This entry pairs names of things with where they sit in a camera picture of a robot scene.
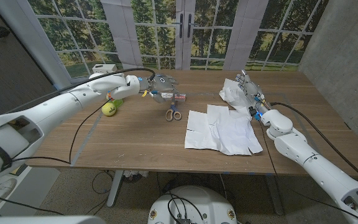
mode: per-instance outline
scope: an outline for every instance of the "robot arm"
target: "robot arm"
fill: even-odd
[[[95,73],[90,78],[99,75],[102,73]],[[163,75],[149,80],[118,73],[79,85],[30,109],[0,115],[0,176],[25,162],[13,159],[33,156],[54,128],[89,104],[105,99],[108,91],[114,99],[136,95],[140,91],[152,91],[154,96],[159,96],[159,91],[173,90],[173,84],[177,83],[172,77]]]
[[[252,105],[250,113],[269,126],[267,136],[274,141],[279,153],[302,166],[339,208],[358,217],[358,181],[310,147],[305,136],[293,127],[291,120],[271,108],[262,90],[251,82],[244,70],[236,79]],[[343,215],[349,223],[358,223],[358,218],[344,212]]]

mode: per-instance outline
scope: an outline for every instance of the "gray wall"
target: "gray wall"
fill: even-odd
[[[358,1],[328,2],[298,70],[358,135]]]

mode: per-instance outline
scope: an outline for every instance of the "floor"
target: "floor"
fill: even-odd
[[[84,215],[95,205],[106,199],[108,194],[97,194],[91,183],[99,170],[60,169],[62,172],[51,191],[41,204],[41,208],[55,210],[66,215]],[[106,223],[147,223],[149,209],[158,199],[157,173],[150,172],[147,178],[137,182],[123,182],[115,206],[109,208],[103,204],[97,213]],[[175,179],[175,185],[204,185],[222,192],[217,174],[186,174],[159,172],[161,188]],[[276,215],[270,194],[262,175],[223,175],[229,201],[234,206],[237,219],[245,224],[256,223],[347,223],[342,213],[303,198],[281,185],[285,215]],[[279,181],[296,191],[333,205],[327,194],[309,177],[280,177]],[[97,176],[95,190],[109,189],[111,179],[107,174]],[[37,215],[53,215],[37,212]]]

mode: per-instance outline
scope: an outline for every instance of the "door handle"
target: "door handle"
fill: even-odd
[[[180,22],[172,22],[172,24],[180,24],[179,38],[183,35],[183,13],[180,14]]]
[[[191,26],[199,26],[200,24],[195,24],[195,23],[192,23],[191,22],[191,14],[189,14],[189,26],[188,26],[188,29],[187,29],[187,37],[190,38],[190,29],[191,29]]]
[[[10,33],[11,31],[9,31],[7,28],[0,27],[0,38],[7,37]]]

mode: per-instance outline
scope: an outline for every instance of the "table leg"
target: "table leg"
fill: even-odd
[[[109,193],[109,198],[107,199],[107,206],[112,207],[116,202],[118,190],[122,182],[122,174],[124,173],[123,170],[116,170],[114,174],[114,178],[111,183],[111,189]]]
[[[284,215],[284,208],[280,197],[280,191],[274,176],[266,175],[265,178],[268,191],[270,192],[270,196],[272,198],[274,212],[277,215]]]

